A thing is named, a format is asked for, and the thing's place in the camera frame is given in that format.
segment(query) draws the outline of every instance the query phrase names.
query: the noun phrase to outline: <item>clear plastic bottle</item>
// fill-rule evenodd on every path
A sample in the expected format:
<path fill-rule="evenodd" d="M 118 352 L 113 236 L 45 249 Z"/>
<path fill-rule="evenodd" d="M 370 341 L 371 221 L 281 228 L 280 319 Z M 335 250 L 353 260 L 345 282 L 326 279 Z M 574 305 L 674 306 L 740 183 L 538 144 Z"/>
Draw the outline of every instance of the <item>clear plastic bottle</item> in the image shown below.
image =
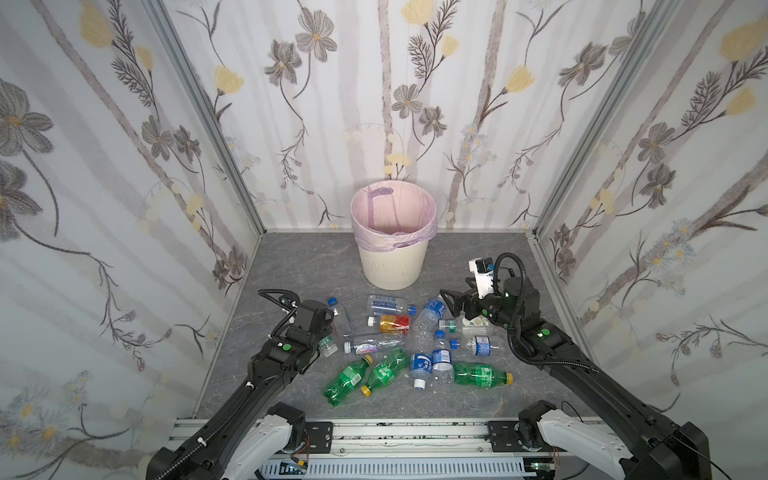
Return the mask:
<path fill-rule="evenodd" d="M 386 352 L 402 346 L 406 342 L 406 337 L 399 332 L 393 333 L 367 333 L 365 335 L 356 335 L 344 342 L 344 353 L 355 353 L 356 355 L 365 355 L 374 352 Z"/>
<path fill-rule="evenodd" d="M 434 340 L 435 349 L 432 351 L 432 378 L 435 385 L 453 383 L 453 362 L 451 361 L 450 342 L 445 338 L 445 332 L 437 330 Z"/>
<path fill-rule="evenodd" d="M 366 302 L 370 315 L 415 315 L 416 305 L 409 305 L 405 299 L 387 295 L 368 295 Z"/>

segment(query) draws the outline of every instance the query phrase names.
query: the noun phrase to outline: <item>bottle label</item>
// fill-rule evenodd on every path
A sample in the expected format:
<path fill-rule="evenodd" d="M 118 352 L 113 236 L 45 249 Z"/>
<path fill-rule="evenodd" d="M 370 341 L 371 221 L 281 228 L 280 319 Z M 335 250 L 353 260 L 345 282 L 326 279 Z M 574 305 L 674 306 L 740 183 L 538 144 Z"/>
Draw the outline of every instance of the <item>bottle label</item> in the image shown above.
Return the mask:
<path fill-rule="evenodd" d="M 475 355 L 489 356 L 491 355 L 491 343 L 487 336 L 475 337 Z"/>
<path fill-rule="evenodd" d="M 373 345 L 372 343 L 363 343 L 362 345 L 355 347 L 355 353 L 358 355 L 365 355 L 366 353 L 374 353 L 378 351 L 379 347 Z"/>
<path fill-rule="evenodd" d="M 411 370 L 432 373 L 432 359 L 423 353 L 411 355 Z"/>
<path fill-rule="evenodd" d="M 356 372 L 355 369 L 351 366 L 348 366 L 342 370 L 342 372 L 339 374 L 339 378 L 341 378 L 342 385 L 349 382 L 352 383 L 352 386 L 357 385 L 362 379 L 360 374 Z"/>
<path fill-rule="evenodd" d="M 439 319 L 441 319 L 442 314 L 445 313 L 445 304 L 439 299 L 433 298 L 424 305 L 424 309 L 430 309 L 432 312 L 435 312 Z"/>
<path fill-rule="evenodd" d="M 432 352 L 432 364 L 451 363 L 451 353 L 448 350 L 437 349 Z"/>
<path fill-rule="evenodd" d="M 493 385 L 493 369 L 483 365 L 479 368 L 479 375 L 475 377 L 475 384 L 484 389 L 491 388 Z"/>

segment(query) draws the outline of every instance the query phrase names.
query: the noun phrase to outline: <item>plastic bottle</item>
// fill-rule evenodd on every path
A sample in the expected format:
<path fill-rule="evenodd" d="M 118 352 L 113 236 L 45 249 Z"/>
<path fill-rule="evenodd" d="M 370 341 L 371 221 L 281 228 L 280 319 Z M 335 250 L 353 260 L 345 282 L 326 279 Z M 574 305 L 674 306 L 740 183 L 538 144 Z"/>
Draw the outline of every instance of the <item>plastic bottle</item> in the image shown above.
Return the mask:
<path fill-rule="evenodd" d="M 339 405 L 344 397 L 355 389 L 360 380 L 366 376 L 366 370 L 373 364 L 373 358 L 365 355 L 361 360 L 352 362 L 341 371 L 339 376 L 323 392 L 328 402 L 333 405 Z"/>
<path fill-rule="evenodd" d="M 459 385 L 474 385 L 483 389 L 511 385 L 512 374 L 502 372 L 484 363 L 456 362 L 453 366 L 454 380 Z"/>
<path fill-rule="evenodd" d="M 334 297 L 328 299 L 328 306 L 333 310 L 333 325 L 334 330 L 342 339 L 348 339 L 355 335 L 355 328 L 352 326 L 352 322 L 349 321 L 349 316 L 346 314 L 346 308 L 344 305 Z"/>
<path fill-rule="evenodd" d="M 379 332 L 403 332 L 407 334 L 411 326 L 411 317 L 408 315 L 369 316 L 368 326 L 375 327 Z"/>
<path fill-rule="evenodd" d="M 366 353 L 385 352 L 402 346 L 405 342 L 406 338 L 400 332 L 367 333 L 354 336 L 349 341 L 344 342 L 344 353 L 365 355 Z"/>
<path fill-rule="evenodd" d="M 458 348 L 458 340 L 449 342 L 445 338 L 445 332 L 435 332 L 435 349 L 432 351 L 432 377 L 435 385 L 447 385 L 453 383 L 453 362 L 449 348 Z"/>
<path fill-rule="evenodd" d="M 397 372 L 405 368 L 408 364 L 408 357 L 402 349 L 394 349 L 379 365 L 374 367 L 368 382 L 362 386 L 363 395 L 371 396 L 371 391 L 387 386 L 395 378 Z"/>
<path fill-rule="evenodd" d="M 387 295 L 368 295 L 366 302 L 370 315 L 415 315 L 416 305 L 409 305 L 405 299 Z"/>

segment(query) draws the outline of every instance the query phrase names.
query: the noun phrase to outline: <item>water bottle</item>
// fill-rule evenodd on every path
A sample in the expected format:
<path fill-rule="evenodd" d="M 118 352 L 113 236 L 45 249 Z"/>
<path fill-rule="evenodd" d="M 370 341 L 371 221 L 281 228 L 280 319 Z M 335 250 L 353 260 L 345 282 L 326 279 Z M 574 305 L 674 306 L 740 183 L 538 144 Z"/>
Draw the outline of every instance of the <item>water bottle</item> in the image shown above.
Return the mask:
<path fill-rule="evenodd" d="M 352 327 L 352 323 L 349 321 L 349 316 L 346 314 L 346 308 L 344 305 L 334 297 L 328 299 L 328 306 L 333 310 L 333 326 L 336 333 L 344 340 L 355 335 L 355 329 Z"/>
<path fill-rule="evenodd" d="M 432 376 L 432 328 L 426 322 L 416 323 L 408 335 L 411 355 L 409 376 L 413 379 L 413 388 L 423 390 L 427 379 Z"/>
<path fill-rule="evenodd" d="M 445 332 L 435 332 L 435 349 L 432 351 L 432 376 L 435 385 L 447 385 L 453 383 L 453 363 L 449 348 L 458 348 L 458 340 L 448 341 Z"/>
<path fill-rule="evenodd" d="M 385 352 L 406 342 L 406 337 L 399 332 L 393 333 L 367 333 L 356 335 L 344 342 L 344 353 L 365 355 L 367 353 Z"/>
<path fill-rule="evenodd" d="M 344 367 L 339 376 L 323 392 L 328 402 L 333 406 L 339 405 L 344 397 L 355 389 L 355 385 L 366 376 L 366 370 L 371 364 L 373 364 L 373 358 L 366 355 L 362 360 L 357 360 Z"/>
<path fill-rule="evenodd" d="M 497 370 L 484 363 L 456 362 L 455 381 L 458 385 L 474 385 L 483 389 L 500 385 L 511 385 L 512 374 Z"/>
<path fill-rule="evenodd" d="M 360 390 L 363 395 L 371 396 L 371 390 L 389 385 L 397 375 L 397 372 L 405 368 L 408 357 L 402 349 L 394 349 L 379 365 L 377 365 L 368 377 L 368 382 Z"/>
<path fill-rule="evenodd" d="M 372 326 L 378 332 L 403 332 L 408 333 L 411 325 L 409 315 L 381 315 L 369 316 L 368 326 Z"/>
<path fill-rule="evenodd" d="M 409 305 L 405 299 L 387 295 L 368 295 L 366 302 L 370 315 L 415 315 L 416 305 Z"/>

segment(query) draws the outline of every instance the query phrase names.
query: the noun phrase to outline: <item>blue bottle label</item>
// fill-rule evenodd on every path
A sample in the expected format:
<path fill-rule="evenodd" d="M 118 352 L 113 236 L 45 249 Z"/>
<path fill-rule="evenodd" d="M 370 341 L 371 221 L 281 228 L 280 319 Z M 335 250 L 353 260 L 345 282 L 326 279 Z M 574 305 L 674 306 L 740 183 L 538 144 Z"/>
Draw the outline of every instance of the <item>blue bottle label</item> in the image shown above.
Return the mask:
<path fill-rule="evenodd" d="M 422 353 L 411 355 L 411 370 L 432 373 L 432 359 Z"/>
<path fill-rule="evenodd" d="M 475 337 L 475 355 L 477 356 L 490 356 L 491 355 L 491 342 L 487 336 Z"/>

